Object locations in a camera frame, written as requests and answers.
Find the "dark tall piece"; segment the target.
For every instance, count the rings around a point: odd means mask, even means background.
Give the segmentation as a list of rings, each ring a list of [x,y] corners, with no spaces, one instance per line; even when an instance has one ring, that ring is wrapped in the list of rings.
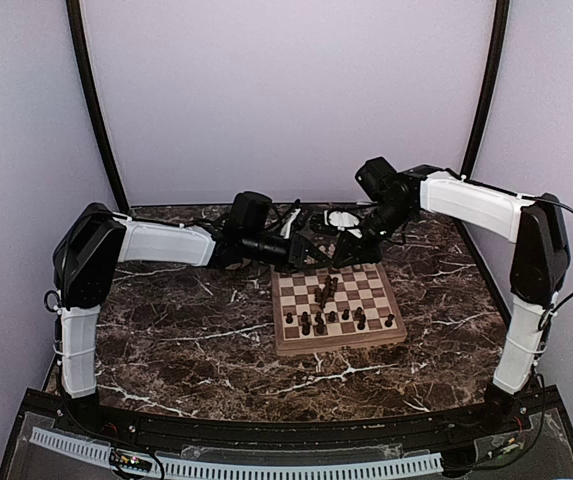
[[[327,334],[325,319],[322,311],[317,311],[315,315],[315,334],[325,336]]]
[[[357,329],[364,330],[366,326],[366,316],[364,310],[361,307],[358,307],[355,310],[354,318],[355,321],[357,322]]]
[[[301,315],[301,333],[303,336],[308,336],[311,332],[311,321],[308,312],[303,312]]]

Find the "dark tall piece front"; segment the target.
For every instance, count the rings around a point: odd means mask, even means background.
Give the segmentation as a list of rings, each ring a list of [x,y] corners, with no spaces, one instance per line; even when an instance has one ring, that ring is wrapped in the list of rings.
[[[301,315],[301,333],[303,336],[308,336],[311,332],[311,321],[308,312],[303,312]]]

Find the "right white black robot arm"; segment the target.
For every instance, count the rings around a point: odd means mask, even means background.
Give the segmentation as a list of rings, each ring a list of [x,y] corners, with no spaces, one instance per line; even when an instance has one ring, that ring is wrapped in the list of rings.
[[[376,263],[380,244],[419,211],[446,215],[490,231],[514,246],[510,270],[513,308],[492,383],[515,395],[526,385],[554,317],[570,267],[563,218],[555,196],[507,192],[430,165],[397,171],[384,158],[367,161],[355,179],[374,205],[354,226],[341,227],[332,256],[336,269]]]

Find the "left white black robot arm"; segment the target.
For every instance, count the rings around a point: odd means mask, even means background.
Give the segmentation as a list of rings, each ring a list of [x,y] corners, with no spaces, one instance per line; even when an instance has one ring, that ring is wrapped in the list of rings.
[[[90,399],[97,392],[96,326],[110,293],[116,267],[127,262],[174,263],[226,269],[257,261],[286,273],[325,268],[330,257],[301,235],[299,207],[279,215],[271,200],[242,194],[215,220],[173,224],[112,212],[89,204],[53,253],[54,287],[44,296],[58,317],[55,352],[59,385],[74,399],[67,417],[86,436],[107,427],[106,412]],[[273,223],[267,221],[275,215]]]

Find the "wooden chess board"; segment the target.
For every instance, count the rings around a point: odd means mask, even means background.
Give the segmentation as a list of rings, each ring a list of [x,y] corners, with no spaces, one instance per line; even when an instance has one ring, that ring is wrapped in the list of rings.
[[[337,291],[323,310],[315,303],[314,293],[322,287],[327,275],[338,279]],[[362,264],[340,270],[319,269],[292,274],[273,272],[272,304],[276,353],[296,356],[336,351],[344,347],[369,348],[399,344],[407,339],[407,330],[383,266]],[[361,307],[366,316],[364,330],[357,329],[355,310]],[[342,320],[344,309],[350,310],[350,320]],[[322,311],[327,334],[315,334],[315,315]],[[328,315],[337,313],[337,321],[330,323]],[[292,324],[285,319],[288,312],[294,317]],[[311,332],[301,333],[301,315],[308,312]],[[389,314],[395,315],[392,327],[385,322]]]

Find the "fallen dark piece pile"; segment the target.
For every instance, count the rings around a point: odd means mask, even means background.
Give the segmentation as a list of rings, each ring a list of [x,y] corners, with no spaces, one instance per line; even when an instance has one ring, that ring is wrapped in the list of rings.
[[[329,300],[334,299],[337,291],[338,279],[327,275],[322,287],[317,287],[314,293],[315,303],[323,310]]]

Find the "right black frame post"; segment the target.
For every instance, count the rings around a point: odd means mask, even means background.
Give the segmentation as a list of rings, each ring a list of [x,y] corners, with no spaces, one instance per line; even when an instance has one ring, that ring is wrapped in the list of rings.
[[[474,172],[499,74],[510,11],[509,0],[497,0],[479,97],[458,177],[470,180]]]

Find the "black frame post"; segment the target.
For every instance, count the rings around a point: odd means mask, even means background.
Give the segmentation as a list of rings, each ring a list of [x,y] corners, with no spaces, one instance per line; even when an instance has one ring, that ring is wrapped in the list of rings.
[[[509,0],[497,0],[479,97],[458,177],[470,180],[474,172],[499,74],[510,11]]]
[[[65,5],[78,75],[100,159],[117,209],[120,213],[127,213],[130,205],[111,148],[93,76],[90,51],[82,18],[82,3],[79,0],[66,0]]]

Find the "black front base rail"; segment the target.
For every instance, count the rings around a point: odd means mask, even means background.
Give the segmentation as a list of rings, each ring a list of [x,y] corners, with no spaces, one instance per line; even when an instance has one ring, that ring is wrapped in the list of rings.
[[[476,404],[353,421],[263,423],[155,415],[25,393],[2,479],[573,479],[555,386],[502,420]]]

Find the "left black frame post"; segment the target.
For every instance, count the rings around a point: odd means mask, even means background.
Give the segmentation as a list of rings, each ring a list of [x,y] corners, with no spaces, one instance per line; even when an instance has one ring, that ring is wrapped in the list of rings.
[[[130,205],[111,148],[93,76],[90,51],[82,18],[82,3],[79,0],[66,0],[65,5],[78,75],[100,159],[117,209],[120,213],[127,213]]]

